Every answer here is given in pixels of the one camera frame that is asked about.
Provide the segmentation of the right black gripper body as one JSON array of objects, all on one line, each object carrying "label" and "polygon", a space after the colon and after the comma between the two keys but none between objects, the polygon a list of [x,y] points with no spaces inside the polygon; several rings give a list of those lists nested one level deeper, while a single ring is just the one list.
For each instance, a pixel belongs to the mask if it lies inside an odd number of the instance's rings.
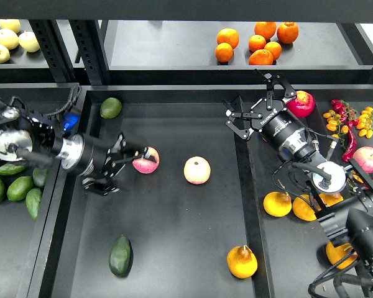
[{"label": "right black gripper body", "polygon": [[285,107],[283,101],[275,99],[268,109],[267,100],[259,99],[251,107],[251,112],[262,114],[260,120],[252,121],[252,126],[262,128],[260,134],[268,139],[282,161],[304,161],[314,154],[308,128]]}]

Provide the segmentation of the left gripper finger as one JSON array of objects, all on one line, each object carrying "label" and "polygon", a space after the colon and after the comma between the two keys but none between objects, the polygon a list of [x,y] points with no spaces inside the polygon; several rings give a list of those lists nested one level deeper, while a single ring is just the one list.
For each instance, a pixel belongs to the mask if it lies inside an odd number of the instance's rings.
[{"label": "left gripper finger", "polygon": [[150,160],[149,148],[137,142],[127,139],[120,133],[115,144],[109,149],[111,161],[117,164],[125,164],[139,158]]},{"label": "left gripper finger", "polygon": [[121,190],[121,186],[116,181],[114,174],[108,174],[100,178],[94,178],[91,176],[80,176],[81,185],[84,190],[99,194],[100,196],[107,196],[110,192],[118,192]]}]

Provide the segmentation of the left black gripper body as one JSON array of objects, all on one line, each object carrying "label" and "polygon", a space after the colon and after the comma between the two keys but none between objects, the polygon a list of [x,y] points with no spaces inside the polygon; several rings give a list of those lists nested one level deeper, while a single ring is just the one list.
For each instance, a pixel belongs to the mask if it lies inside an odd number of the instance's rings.
[{"label": "left black gripper body", "polygon": [[126,164],[115,165],[109,157],[109,149],[98,138],[82,135],[83,150],[77,164],[79,176],[100,178],[108,174],[117,176]]}]

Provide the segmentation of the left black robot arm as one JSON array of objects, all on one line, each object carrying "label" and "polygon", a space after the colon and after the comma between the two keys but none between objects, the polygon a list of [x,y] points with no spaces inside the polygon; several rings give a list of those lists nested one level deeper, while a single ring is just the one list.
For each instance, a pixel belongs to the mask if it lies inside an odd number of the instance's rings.
[{"label": "left black robot arm", "polygon": [[80,91],[74,86],[64,106],[45,114],[27,108],[17,96],[8,103],[0,98],[0,166],[10,162],[47,168],[58,159],[64,170],[82,178],[84,189],[106,196],[123,188],[116,176],[125,165],[138,159],[155,161],[148,147],[122,133],[111,147],[90,135],[72,133],[65,118]]}]

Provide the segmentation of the yellow pear under right arm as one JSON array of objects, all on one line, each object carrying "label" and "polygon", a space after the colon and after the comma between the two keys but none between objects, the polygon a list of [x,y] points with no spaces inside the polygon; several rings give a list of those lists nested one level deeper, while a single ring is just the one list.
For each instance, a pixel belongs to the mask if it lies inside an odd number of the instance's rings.
[{"label": "yellow pear under right arm", "polygon": [[[352,246],[350,243],[344,243],[339,246],[334,246],[331,242],[328,242],[325,246],[325,252],[327,258],[331,264],[336,264],[343,257],[347,256],[352,252]],[[353,253],[349,258],[345,259],[342,263],[337,265],[338,269],[345,269],[357,260],[357,254]]]}]

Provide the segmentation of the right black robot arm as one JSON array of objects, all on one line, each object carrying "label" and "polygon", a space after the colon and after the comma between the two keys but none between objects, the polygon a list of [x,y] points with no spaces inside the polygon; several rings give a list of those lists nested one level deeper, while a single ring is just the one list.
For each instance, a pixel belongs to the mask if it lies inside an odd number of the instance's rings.
[{"label": "right black robot arm", "polygon": [[[300,188],[307,191],[306,202],[328,240],[336,247],[349,244],[356,257],[352,265],[362,268],[351,275],[332,265],[308,286],[309,295],[316,297],[316,288],[328,280],[340,297],[348,296],[346,284],[373,295],[373,180],[354,158],[331,159],[338,139],[325,134],[318,111],[303,120],[289,108],[297,92],[281,74],[265,74],[264,81],[265,96],[248,111],[243,111],[241,97],[226,103],[227,126],[243,140],[259,134],[277,152],[281,167],[307,177]],[[322,138],[329,142],[326,152],[320,150]]]}]

